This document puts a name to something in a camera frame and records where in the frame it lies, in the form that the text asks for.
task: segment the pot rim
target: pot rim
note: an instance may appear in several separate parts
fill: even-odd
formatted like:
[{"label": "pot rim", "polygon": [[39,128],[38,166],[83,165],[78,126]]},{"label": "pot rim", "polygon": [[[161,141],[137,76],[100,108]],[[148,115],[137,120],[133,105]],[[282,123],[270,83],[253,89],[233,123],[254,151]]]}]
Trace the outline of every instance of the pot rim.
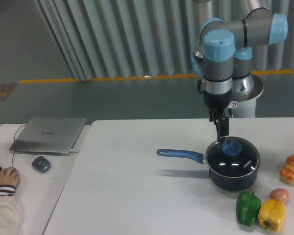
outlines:
[{"label": "pot rim", "polygon": [[249,172],[249,173],[246,174],[246,175],[236,176],[236,177],[230,177],[230,176],[226,176],[226,175],[221,175],[220,173],[218,173],[218,172],[216,172],[215,170],[213,170],[212,167],[211,167],[210,164],[209,164],[209,161],[208,161],[208,152],[209,152],[209,150],[210,150],[214,145],[216,145],[216,144],[219,143],[218,140],[215,140],[215,141],[213,141],[213,142],[208,146],[208,148],[207,148],[207,150],[206,150],[206,154],[205,154],[205,159],[206,159],[206,163],[207,163],[207,165],[208,165],[208,167],[209,167],[209,170],[213,171],[215,174],[217,174],[217,175],[219,175],[219,176],[221,176],[221,177],[224,177],[224,178],[230,178],[230,179],[237,179],[237,178],[246,177],[246,176],[248,176],[248,175],[254,173],[255,171],[257,171],[257,170],[258,170],[258,167],[259,167],[259,164],[260,164],[260,154],[259,154],[259,151],[257,150],[257,148],[256,148],[251,142],[249,142],[248,140],[243,139],[243,138],[240,138],[240,137],[236,137],[236,136],[227,136],[227,137],[225,137],[225,138],[236,138],[236,139],[238,139],[238,140],[241,140],[241,141],[243,141],[243,142],[246,142],[246,143],[247,143],[247,144],[248,144],[248,145],[249,145],[249,146],[255,151],[255,153],[256,153],[256,155],[257,155],[257,163],[256,163],[256,166],[255,166],[255,169],[254,169],[253,171]]}]

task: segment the hand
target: hand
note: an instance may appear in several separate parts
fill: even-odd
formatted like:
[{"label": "hand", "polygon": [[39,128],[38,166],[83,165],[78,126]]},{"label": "hand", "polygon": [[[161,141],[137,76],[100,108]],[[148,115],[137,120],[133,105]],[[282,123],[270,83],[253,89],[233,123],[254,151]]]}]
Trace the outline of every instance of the hand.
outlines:
[{"label": "hand", "polygon": [[16,187],[19,180],[19,171],[14,167],[9,167],[0,171],[0,185],[12,185]]}]

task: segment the closed laptop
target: closed laptop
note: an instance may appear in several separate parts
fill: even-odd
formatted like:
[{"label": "closed laptop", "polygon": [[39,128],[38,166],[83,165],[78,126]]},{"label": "closed laptop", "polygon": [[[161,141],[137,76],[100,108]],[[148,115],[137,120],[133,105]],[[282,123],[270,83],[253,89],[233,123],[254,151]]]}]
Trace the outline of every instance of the closed laptop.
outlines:
[{"label": "closed laptop", "polygon": [[85,121],[85,118],[33,117],[12,147],[19,153],[68,156]]}]

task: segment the pepper stem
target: pepper stem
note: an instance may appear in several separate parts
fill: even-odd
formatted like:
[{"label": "pepper stem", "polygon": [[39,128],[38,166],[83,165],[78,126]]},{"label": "pepper stem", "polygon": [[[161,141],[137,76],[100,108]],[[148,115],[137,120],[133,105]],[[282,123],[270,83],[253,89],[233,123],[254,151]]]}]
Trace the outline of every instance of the pepper stem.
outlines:
[{"label": "pepper stem", "polygon": [[266,221],[265,221],[265,225],[266,225],[265,229],[267,229],[269,226],[271,226],[271,224]]}]

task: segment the corrugated wall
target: corrugated wall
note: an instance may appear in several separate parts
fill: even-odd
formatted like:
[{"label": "corrugated wall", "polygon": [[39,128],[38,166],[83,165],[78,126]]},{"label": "corrugated wall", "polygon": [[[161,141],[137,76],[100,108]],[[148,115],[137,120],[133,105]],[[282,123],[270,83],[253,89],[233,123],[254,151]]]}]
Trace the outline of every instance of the corrugated wall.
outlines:
[{"label": "corrugated wall", "polygon": [[[239,0],[213,0],[213,16],[241,19]],[[254,70],[294,71],[294,0],[268,0],[288,18],[285,43],[253,48]],[[193,0],[40,0],[76,79],[193,73]]]}]

